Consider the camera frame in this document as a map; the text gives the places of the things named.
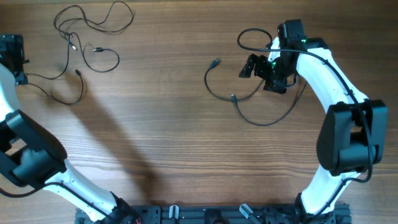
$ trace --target robotic arm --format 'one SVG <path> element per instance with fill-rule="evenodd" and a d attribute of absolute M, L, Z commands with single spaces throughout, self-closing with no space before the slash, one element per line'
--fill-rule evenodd
<path fill-rule="evenodd" d="M 49 190 L 81 208 L 88 220 L 103 224 L 140 224 L 141 218 L 146 224 L 177 224 L 179 218 L 184 218 L 186 223 L 204 224 L 298 224 L 311 222 L 308 217 L 320 213 L 325 204 L 329 207 L 314 221 L 339 223 L 335 202 L 349 181 L 342 188 L 341 183 L 348 177 L 355 178 L 366 172 L 369 169 L 369 156 L 373 164 L 382 158 L 387 108 L 380 100 L 368 100 L 349 82 L 334 62 L 326 43 L 319 38 L 308 39 L 304 35 L 301 21 L 281 24 L 278 35 L 271 46 L 275 52 L 268 58 L 250 55 L 239 76 L 249 78 L 254 70 L 255 76 L 266 80 L 265 90 L 283 94 L 288 87 L 287 78 L 298 73 L 308 81 L 325 109 L 326 117 L 317 142 L 320 166 L 294 205 L 249 208 L 244 204 L 239 208 L 186 209 L 174 205 L 138 211 L 112 192 L 99 188 L 70 164 L 66 150 L 55 136 L 20 110 L 15 85 L 26 84 L 27 79 L 22 66 L 26 63 L 22 36 L 17 35 L 4 35 L 0 39 L 0 173 L 18 187 L 29 185 L 35 190 L 14 195 L 0 189 L 0 193 L 8 197 L 25 197 L 40 189 Z M 315 54 L 327 60 L 340 74 L 364 111 L 371 135 L 371 155 L 368 153 L 364 129 L 351 132 L 353 125 L 360 126 L 363 121 L 341 79 L 321 60 L 289 50 Z M 13 154 L 6 154 L 12 147 L 11 143 L 17 139 L 22 139 L 27 145 Z M 239 219 L 242 214 L 247 220 Z M 81 220 L 85 217 L 79 217 L 78 223 L 83 223 Z"/>

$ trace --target robotic hand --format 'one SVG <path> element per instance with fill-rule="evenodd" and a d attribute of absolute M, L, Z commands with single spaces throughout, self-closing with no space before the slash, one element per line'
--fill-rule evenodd
<path fill-rule="evenodd" d="M 287 78 L 298 73 L 314 89 L 326 111 L 317 142 L 320 166 L 294 204 L 252 208 L 246 204 L 239 208 L 130 207 L 79 173 L 58 139 L 20 110 L 15 85 L 26 84 L 27 79 L 22 66 L 26 62 L 22 36 L 17 35 L 0 38 L 0 173 L 18 187 L 29 185 L 35 190 L 15 195 L 0 189 L 0 193 L 16 198 L 40 189 L 52 191 L 81 208 L 76 224 L 177 224 L 181 218 L 192 224 L 350 223 L 348 206 L 335 208 L 335 202 L 350 181 L 368 181 L 373 164 L 380 162 L 387 108 L 380 100 L 368 100 L 349 82 L 326 43 L 304 36 L 301 21 L 281 24 L 278 35 L 269 49 L 260 50 L 272 52 L 270 56 L 251 55 L 239 76 L 248 78 L 254 70 L 254 75 L 266 80 L 265 90 L 282 94 L 289 87 Z M 352 133 L 354 124 L 362 130 Z M 6 154 L 17 139 L 26 146 Z M 367 170 L 366 179 L 357 179 Z"/>

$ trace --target wooden surface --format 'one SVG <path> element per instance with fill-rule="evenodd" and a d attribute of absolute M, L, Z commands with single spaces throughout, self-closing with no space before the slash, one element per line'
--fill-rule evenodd
<path fill-rule="evenodd" d="M 94 183 L 130 204 L 260 205 L 292 203 L 311 181 L 318 160 L 315 144 L 325 112 L 311 88 L 285 120 L 268 128 L 245 123 L 217 93 L 250 93 L 258 78 L 239 79 L 252 52 L 236 44 L 246 28 L 273 36 L 286 19 L 301 18 L 309 37 L 323 37 L 346 76 L 372 99 L 389 108 L 384 157 L 368 184 L 353 183 L 340 197 L 349 203 L 354 223 L 398 220 L 398 17 L 394 1 L 193 1 L 139 2 L 131 27 L 106 35 L 72 25 L 83 45 L 110 47 L 121 56 L 117 69 L 95 73 L 79 52 L 57 81 L 30 82 L 73 100 L 83 74 L 87 91 L 75 106 L 63 106 L 32 86 L 17 87 L 23 110 L 53 133 L 76 168 Z M 66 59 L 66 42 L 53 28 L 53 17 L 68 5 L 2 6 L 0 32 L 22 34 L 26 72 L 55 76 Z M 89 18 L 102 20 L 109 4 L 82 4 Z M 128 12 L 117 7 L 107 28 L 121 27 Z M 80 16 L 68 12 L 65 18 Z M 246 45 L 263 47 L 262 34 L 248 34 Z M 89 63 L 105 69 L 108 53 L 87 53 Z M 241 109 L 248 118 L 269 122 L 289 108 L 297 93 L 259 91 Z M 3 177 L 1 187 L 17 189 Z M 75 207 L 40 191 L 29 198 L 0 197 L 0 223 L 72 223 Z"/>

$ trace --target wood grain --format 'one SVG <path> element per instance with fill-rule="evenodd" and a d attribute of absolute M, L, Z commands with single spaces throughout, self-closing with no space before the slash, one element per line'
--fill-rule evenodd
<path fill-rule="evenodd" d="M 311 181 L 318 161 L 315 144 L 325 113 L 311 88 L 285 120 L 268 128 L 245 123 L 231 103 L 213 98 L 203 84 L 211 61 L 210 87 L 228 96 L 250 93 L 260 80 L 239 79 L 251 52 L 236 44 L 249 27 L 273 36 L 286 19 L 301 18 L 309 37 L 323 37 L 347 77 L 365 94 L 389 107 L 382 162 L 368 184 L 351 184 L 340 197 L 354 223 L 398 219 L 398 17 L 394 1 L 192 1 L 129 3 L 136 17 L 121 35 L 72 25 L 86 49 L 110 47 L 121 56 L 117 69 L 95 73 L 71 52 L 67 74 L 54 82 L 30 78 L 65 100 L 78 97 L 83 74 L 87 91 L 75 106 L 63 106 L 32 86 L 17 87 L 23 110 L 53 133 L 76 168 L 131 204 L 253 205 L 292 203 Z M 1 6 L 0 32 L 22 34 L 31 63 L 26 72 L 48 77 L 62 71 L 66 43 L 53 17 L 67 4 Z M 82 4 L 100 21 L 108 3 Z M 121 27 L 128 12 L 117 6 L 106 27 Z M 79 16 L 70 11 L 65 19 Z M 261 34 L 246 45 L 262 47 Z M 95 68 L 110 68 L 112 54 L 88 51 Z M 259 91 L 241 103 L 258 122 L 276 119 L 297 94 Z M 17 189 L 3 177 L 1 187 Z M 0 223 L 71 223 L 75 207 L 44 191 L 29 198 L 1 197 Z"/>

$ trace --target wooden table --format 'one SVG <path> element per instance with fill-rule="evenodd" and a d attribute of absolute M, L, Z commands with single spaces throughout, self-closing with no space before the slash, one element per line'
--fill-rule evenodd
<path fill-rule="evenodd" d="M 349 203 L 354 223 L 398 220 L 398 16 L 393 1 L 192 1 L 129 3 L 136 17 L 121 35 L 107 35 L 77 22 L 82 44 L 109 47 L 121 56 L 109 73 L 91 71 L 72 51 L 67 74 L 57 81 L 30 82 L 74 100 L 83 74 L 83 101 L 63 106 L 33 86 L 17 87 L 23 110 L 53 133 L 76 168 L 94 183 L 130 204 L 262 205 L 292 203 L 311 181 L 318 160 L 315 144 L 325 112 L 311 88 L 283 121 L 259 128 L 245 123 L 231 103 L 212 97 L 203 84 L 211 61 L 222 63 L 209 74 L 217 93 L 250 93 L 258 78 L 238 73 L 252 52 L 236 44 L 246 28 L 276 36 L 287 19 L 301 18 L 309 37 L 323 37 L 346 76 L 372 99 L 389 108 L 384 157 L 367 184 L 353 183 L 340 197 Z M 68 5 L 1 6 L 0 32 L 22 34 L 26 72 L 59 74 L 67 43 L 52 23 Z M 100 21 L 110 4 L 81 4 Z M 121 6 L 107 28 L 129 20 Z M 77 10 L 64 18 L 80 16 Z M 263 47 L 267 37 L 248 34 L 243 42 Z M 110 68 L 114 55 L 87 53 L 98 69 Z M 270 122 L 287 110 L 299 89 L 277 95 L 257 92 L 241 103 L 243 113 Z M 1 187 L 17 189 L 3 176 Z M 31 197 L 0 197 L 0 223 L 72 223 L 75 207 L 45 191 Z"/>

